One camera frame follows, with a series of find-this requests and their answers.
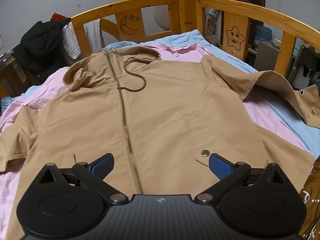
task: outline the brass zipper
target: brass zipper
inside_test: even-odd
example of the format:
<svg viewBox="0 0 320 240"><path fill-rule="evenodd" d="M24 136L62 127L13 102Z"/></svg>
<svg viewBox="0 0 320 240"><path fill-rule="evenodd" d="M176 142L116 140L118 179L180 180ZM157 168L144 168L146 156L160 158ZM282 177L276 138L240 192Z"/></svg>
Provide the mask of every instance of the brass zipper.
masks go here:
<svg viewBox="0 0 320 240"><path fill-rule="evenodd" d="M122 91L119 89L120 85L119 85L118 79L116 77L115 70L113 69L113 66L111 64L109 53L107 53L107 58L108 58L108 62L109 62L113 77L114 77L114 79L116 81L116 85L117 85L117 88L118 88L118 91L119 91L119 95L120 95L121 108L122 108L123 130L124 130L124 136L126 137L126 140L127 140L128 155L129 155L129 160L130 160L130 164L131 164L131 167L132 167L132 173L133 173L133 177L134 177L134 182L135 182L135 185L136 185L137 192L139 194L144 194L141 178L140 178L139 171L138 171L136 158L134 156L133 149L132 149L132 143L131 143L131 140L130 140L130 134L129 134L128 125L127 125L127 118L126 118L126 115L125 115L125 108L124 108L124 100L123 100L123 96L122 96Z"/></svg>

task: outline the white cloth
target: white cloth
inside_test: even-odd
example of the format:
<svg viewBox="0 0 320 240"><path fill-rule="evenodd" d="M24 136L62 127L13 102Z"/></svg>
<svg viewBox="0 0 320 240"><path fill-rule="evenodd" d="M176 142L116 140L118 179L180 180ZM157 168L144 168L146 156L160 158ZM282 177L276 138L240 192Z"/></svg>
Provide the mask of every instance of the white cloth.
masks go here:
<svg viewBox="0 0 320 240"><path fill-rule="evenodd" d="M88 37L90 49L92 52L102 49L100 19L84 24L84 31ZM67 54L76 59L81 55L81 50L73 30L72 22L62 28L63 47Z"/></svg>

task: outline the brown garment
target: brown garment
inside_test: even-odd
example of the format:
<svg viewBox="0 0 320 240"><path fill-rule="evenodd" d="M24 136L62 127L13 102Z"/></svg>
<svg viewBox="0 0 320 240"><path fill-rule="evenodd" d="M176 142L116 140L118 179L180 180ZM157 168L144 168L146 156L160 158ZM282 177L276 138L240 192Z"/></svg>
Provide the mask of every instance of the brown garment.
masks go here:
<svg viewBox="0 0 320 240"><path fill-rule="evenodd" d="M313 164L300 196L307 208L307 217L299 235L303 239L320 240L320 157Z"/></svg>
<svg viewBox="0 0 320 240"><path fill-rule="evenodd" d="M142 90L143 79L125 71L130 57L127 70L146 79ZM21 108L16 122L0 136L1 171L9 160L26 157L8 240L23 235L17 204L49 162L65 168L111 152L115 168L105 181L129 197L138 192L195 196L218 181L208 157L201 155L208 149L256 168L278 163L295 188L302 188L314 158L254 124L242 100L255 84L275 90L307 124L319 127L316 86L301 96L273 71L244 73L214 56L204 56L201 63L158 59L156 51L144 47L92 54L66 72L71 92L40 111ZM129 160L133 155L139 176Z"/></svg>

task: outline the metal button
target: metal button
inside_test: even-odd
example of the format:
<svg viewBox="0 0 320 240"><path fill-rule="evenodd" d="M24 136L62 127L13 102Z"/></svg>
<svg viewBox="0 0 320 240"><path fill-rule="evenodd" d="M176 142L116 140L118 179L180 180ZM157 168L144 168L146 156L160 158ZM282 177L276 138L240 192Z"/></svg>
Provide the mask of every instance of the metal button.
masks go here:
<svg viewBox="0 0 320 240"><path fill-rule="evenodd" d="M213 197L208 193L199 194L197 198L198 198L198 200L200 200L202 202L208 202L213 199Z"/></svg>
<svg viewBox="0 0 320 240"><path fill-rule="evenodd" d="M114 202L121 202L121 201L126 200L126 198L127 197L121 193L113 194L110 196L110 199Z"/></svg>
<svg viewBox="0 0 320 240"><path fill-rule="evenodd" d="M201 155L202 155L203 157L208 157L208 156L210 155L210 152L209 152L208 150L203 150L203 151L201 152Z"/></svg>

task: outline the wooden headboard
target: wooden headboard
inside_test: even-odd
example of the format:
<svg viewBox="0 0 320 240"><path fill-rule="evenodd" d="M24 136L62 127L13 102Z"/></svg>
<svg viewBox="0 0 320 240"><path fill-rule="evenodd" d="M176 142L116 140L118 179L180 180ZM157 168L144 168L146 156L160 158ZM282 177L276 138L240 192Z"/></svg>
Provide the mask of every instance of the wooden headboard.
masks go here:
<svg viewBox="0 0 320 240"><path fill-rule="evenodd" d="M170 30L145 35L141 8L158 5L168 5ZM116 23L104 19L113 14L116 16ZM125 0L73 16L71 21L83 57L90 56L92 53L83 25L97 19L101 19L101 30L110 33L119 41L137 43L152 41L194 30L196 28L196 0Z"/></svg>
<svg viewBox="0 0 320 240"><path fill-rule="evenodd" d="M244 60L248 51L250 18L283 30L280 52L274 71L286 76L296 38L320 50L320 32L283 13L258 5L234 0L196 0L197 28L204 34L204 8L224 11L222 49Z"/></svg>

